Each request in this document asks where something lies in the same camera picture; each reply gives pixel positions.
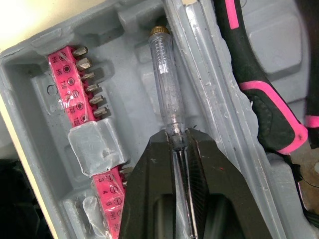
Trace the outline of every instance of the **clear plastic handle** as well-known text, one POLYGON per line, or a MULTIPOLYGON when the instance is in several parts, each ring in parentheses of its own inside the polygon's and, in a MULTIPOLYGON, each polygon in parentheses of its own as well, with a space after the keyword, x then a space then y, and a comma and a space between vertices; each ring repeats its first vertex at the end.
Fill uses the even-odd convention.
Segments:
POLYGON ((157 32, 149 37, 149 45, 161 117, 173 143, 181 143, 185 132, 185 113, 173 58, 172 37, 166 32, 157 32))

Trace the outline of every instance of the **brass cap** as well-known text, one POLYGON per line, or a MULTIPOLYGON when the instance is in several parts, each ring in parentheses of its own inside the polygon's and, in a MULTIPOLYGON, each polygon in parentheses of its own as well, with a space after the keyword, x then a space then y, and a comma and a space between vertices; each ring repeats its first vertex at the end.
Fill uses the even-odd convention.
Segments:
POLYGON ((164 26, 155 26, 151 30, 150 36, 154 35, 155 33, 159 33, 159 32, 164 32, 164 33, 169 34, 169 30, 166 27, 164 27, 164 26))

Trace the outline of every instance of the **torx bit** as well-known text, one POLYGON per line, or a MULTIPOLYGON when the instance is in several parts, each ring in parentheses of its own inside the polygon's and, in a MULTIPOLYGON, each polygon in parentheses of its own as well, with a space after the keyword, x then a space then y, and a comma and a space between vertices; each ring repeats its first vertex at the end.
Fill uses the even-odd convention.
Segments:
POLYGON ((95 118, 100 117, 101 115, 104 115, 108 112, 108 109, 106 107, 98 108, 93 112, 93 115, 95 118))
POLYGON ((98 84, 93 84, 93 85, 88 86, 88 87, 85 89, 85 92, 87 92, 87 93, 93 92, 93 91, 96 91, 98 88, 99 88, 99 85, 98 85, 98 84))
POLYGON ((92 66, 92 63, 89 61, 89 59, 87 57, 78 60, 76 62, 76 67, 78 68, 79 71, 83 71, 85 69, 88 69, 89 67, 92 66))
POLYGON ((74 51, 72 52, 72 55, 73 55, 74 57, 78 57, 78 56, 82 56, 82 55, 84 55, 84 54, 86 54, 86 53, 88 53, 88 48, 85 47, 85 46, 82 46, 82 47, 80 47, 80 48, 74 50, 74 51))
POLYGON ((94 72, 90 72, 88 74, 84 74, 82 77, 81 77, 81 80, 84 81, 86 79, 90 79, 90 78, 93 78, 95 76, 94 72))
POLYGON ((90 102, 91 105, 95 105, 95 104, 97 104, 98 102, 101 102, 101 101, 103 101, 103 96, 95 96, 92 99, 90 99, 89 102, 90 102))

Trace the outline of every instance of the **black handle grip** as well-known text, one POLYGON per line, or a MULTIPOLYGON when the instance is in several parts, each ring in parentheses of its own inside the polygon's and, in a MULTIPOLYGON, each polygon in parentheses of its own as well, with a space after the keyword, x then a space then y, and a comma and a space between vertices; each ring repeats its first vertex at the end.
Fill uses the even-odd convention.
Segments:
POLYGON ((246 34, 239 0, 215 0, 221 35, 232 57, 233 73, 258 118, 258 140, 264 148, 289 154, 307 139, 297 120, 259 65, 246 34))
POLYGON ((310 75, 307 96, 306 127, 311 148, 319 147, 319 1, 297 1, 307 26, 310 42, 310 75))

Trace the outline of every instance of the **tool case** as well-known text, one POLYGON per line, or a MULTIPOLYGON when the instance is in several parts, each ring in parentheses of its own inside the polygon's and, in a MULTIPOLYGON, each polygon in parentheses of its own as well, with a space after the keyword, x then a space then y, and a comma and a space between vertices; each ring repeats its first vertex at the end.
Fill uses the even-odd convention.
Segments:
MULTIPOLYGON (((241 4, 259 63, 304 122, 310 53, 295 2, 241 4)), ((257 140, 257 118, 234 79, 209 0, 106 0, 1 53, 2 114, 10 119, 11 137, 53 236, 105 238, 101 226, 91 223, 92 217, 101 217, 99 208, 88 214, 88 200, 95 194, 90 166, 96 169, 99 157, 133 167, 149 138, 163 129, 148 46, 149 31, 163 15, 174 36, 186 127, 209 134, 241 171, 274 239, 319 238, 303 215, 289 165, 275 154, 266 155, 257 140), (47 56, 67 45, 89 49, 93 81, 106 99, 100 106, 109 110, 87 131, 81 126, 71 130, 48 64, 47 56), (85 170, 71 138, 90 138, 97 129, 110 147, 96 147, 86 157, 85 170)), ((83 155, 96 144, 96 139, 87 140, 78 150, 83 155)))

